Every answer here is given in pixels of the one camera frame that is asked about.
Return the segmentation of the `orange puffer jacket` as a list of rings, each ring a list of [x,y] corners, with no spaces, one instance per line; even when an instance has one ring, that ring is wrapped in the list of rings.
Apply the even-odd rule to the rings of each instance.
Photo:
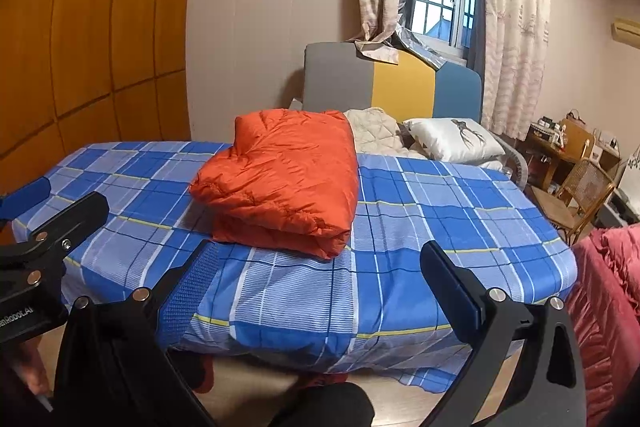
[[[213,211],[213,239],[331,260],[349,240],[359,193],[343,113],[268,109],[236,117],[234,142],[190,184]]]

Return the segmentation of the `red slippers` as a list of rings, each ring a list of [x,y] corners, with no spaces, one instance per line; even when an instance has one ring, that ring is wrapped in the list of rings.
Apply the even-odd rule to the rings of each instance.
[[[334,384],[344,384],[347,374],[300,373],[293,389],[304,389]],[[200,355],[195,363],[195,373],[190,379],[192,390],[196,393],[206,393],[214,387],[214,362],[211,355]]]

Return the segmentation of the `pink ruffled bedding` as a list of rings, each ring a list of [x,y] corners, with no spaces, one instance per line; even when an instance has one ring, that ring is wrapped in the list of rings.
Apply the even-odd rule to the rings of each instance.
[[[587,424],[639,424],[639,227],[594,229],[572,247],[566,300],[584,369]]]

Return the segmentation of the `blue plaid bed sheet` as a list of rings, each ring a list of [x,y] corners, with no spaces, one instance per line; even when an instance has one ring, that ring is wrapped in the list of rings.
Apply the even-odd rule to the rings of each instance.
[[[63,295],[125,299],[181,265],[212,234],[189,194],[212,142],[111,142],[81,147],[48,174],[50,196],[12,225],[24,241],[90,192],[110,206],[104,227],[66,259]],[[565,297],[575,257],[503,174],[405,157],[360,155],[358,206],[345,250],[331,261],[234,244],[181,339],[186,350],[253,355],[320,373],[373,369],[445,391],[470,349],[452,331],[420,270],[435,241],[452,262],[515,301]]]

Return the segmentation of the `wooden wardrobe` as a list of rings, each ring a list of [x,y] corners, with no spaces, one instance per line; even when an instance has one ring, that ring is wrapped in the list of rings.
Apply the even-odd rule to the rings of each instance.
[[[185,140],[186,0],[1,0],[1,188],[91,143]]]

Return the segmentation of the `wicker wooden chair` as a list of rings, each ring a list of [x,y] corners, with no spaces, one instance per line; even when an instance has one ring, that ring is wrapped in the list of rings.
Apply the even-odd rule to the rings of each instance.
[[[554,193],[536,186],[530,188],[534,203],[568,246],[577,241],[613,191],[614,183],[608,174],[586,158],[576,162]]]

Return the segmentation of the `cluttered wooden desk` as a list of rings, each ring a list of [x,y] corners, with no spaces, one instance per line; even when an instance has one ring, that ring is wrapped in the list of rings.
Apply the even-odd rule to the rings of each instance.
[[[561,120],[532,122],[518,150],[527,161],[528,183],[543,190],[562,184],[581,159],[595,162],[612,179],[622,163],[617,140],[598,129],[590,131],[574,110]]]

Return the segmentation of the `white printed pillow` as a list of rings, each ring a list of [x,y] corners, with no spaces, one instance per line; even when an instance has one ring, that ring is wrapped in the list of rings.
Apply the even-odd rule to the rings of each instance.
[[[480,165],[506,155],[497,139],[470,118],[411,118],[404,126],[435,160]]]

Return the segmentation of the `grey yellow blue headboard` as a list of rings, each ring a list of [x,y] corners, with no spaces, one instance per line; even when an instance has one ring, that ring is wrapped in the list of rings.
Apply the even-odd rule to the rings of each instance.
[[[397,64],[375,62],[351,42],[306,46],[302,104],[308,112],[378,107],[397,121],[469,118],[480,121],[482,80],[455,62],[434,69],[406,51]]]

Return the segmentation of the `right patterned curtain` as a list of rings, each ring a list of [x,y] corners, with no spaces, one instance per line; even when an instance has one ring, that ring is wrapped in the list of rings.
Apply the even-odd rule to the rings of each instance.
[[[484,0],[482,124],[523,140],[534,119],[549,44],[551,0]]]

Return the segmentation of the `grey bed side rail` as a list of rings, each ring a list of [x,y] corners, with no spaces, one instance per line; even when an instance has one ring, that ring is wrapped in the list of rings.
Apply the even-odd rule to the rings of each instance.
[[[500,135],[492,131],[490,134],[502,146],[504,153],[506,153],[506,166],[509,166],[512,169],[512,182],[517,185],[522,192],[524,192],[529,176],[527,161],[513,145],[501,138]]]

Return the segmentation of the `wall air conditioner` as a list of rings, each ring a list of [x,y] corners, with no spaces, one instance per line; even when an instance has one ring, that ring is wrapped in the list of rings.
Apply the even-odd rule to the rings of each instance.
[[[614,41],[640,49],[640,23],[616,17],[611,27]]]

